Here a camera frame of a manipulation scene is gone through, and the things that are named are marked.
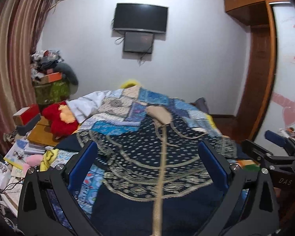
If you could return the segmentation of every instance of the red box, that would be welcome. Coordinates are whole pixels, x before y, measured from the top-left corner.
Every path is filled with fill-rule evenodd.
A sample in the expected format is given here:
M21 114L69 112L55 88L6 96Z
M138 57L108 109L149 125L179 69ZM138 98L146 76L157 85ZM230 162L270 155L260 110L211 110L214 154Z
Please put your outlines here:
M25 126L31 119L38 115L39 108L37 104L30 105L20 109L13 115L13 120L16 126Z
M52 74L53 73L53 69L50 68L50 69L47 69L46 73L49 75L49 74Z

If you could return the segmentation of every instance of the pile of clothes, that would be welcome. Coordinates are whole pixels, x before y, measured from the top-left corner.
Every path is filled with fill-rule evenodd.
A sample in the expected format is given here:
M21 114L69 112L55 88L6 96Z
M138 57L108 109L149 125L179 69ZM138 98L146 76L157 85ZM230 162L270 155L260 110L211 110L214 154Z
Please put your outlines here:
M33 80L41 82L46 75L61 73L62 79L67 79L75 86L79 84L76 74L67 63L64 63L59 51L37 51L32 55L32 61L31 74Z

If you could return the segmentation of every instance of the wall-mounted tv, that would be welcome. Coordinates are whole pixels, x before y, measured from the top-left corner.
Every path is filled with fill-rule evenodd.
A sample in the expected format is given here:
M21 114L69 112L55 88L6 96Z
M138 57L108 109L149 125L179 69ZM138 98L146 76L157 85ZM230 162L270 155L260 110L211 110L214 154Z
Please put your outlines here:
M113 30L141 31L165 34L167 27L168 7L117 3Z

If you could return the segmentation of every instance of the blue gripper pad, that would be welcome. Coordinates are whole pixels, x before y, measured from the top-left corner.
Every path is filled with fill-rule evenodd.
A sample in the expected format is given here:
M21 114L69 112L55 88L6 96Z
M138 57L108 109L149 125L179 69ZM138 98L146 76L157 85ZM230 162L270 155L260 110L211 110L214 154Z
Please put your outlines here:
M265 139L271 141L272 143L278 145L279 147L284 147L285 144L286 144L286 141L285 141L285 138L270 131L270 130L267 130L265 132Z
M68 190L70 193L74 194L76 190L81 188L81 185L90 170L95 158L97 157L97 144L94 141L89 140L84 148L77 155L78 160L76 165L69 173L69 185Z
M204 142L199 143L198 153L216 188L226 193L228 190L227 174L219 161Z

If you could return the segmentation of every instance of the metal screw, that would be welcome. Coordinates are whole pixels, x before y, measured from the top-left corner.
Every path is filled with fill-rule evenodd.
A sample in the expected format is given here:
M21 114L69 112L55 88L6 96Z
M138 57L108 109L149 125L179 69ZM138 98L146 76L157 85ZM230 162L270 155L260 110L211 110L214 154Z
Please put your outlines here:
M27 170L27 173L32 174L34 171L35 171L35 168L30 167L30 168Z
M64 168L64 165L60 163L60 164L57 164L55 168L56 170L62 170Z
M241 169L241 167L236 163L231 164L230 168L234 171Z
M262 169L261 169L261 172L262 172L263 174L268 174L268 173L269 173L268 170L267 170L266 168L262 168Z

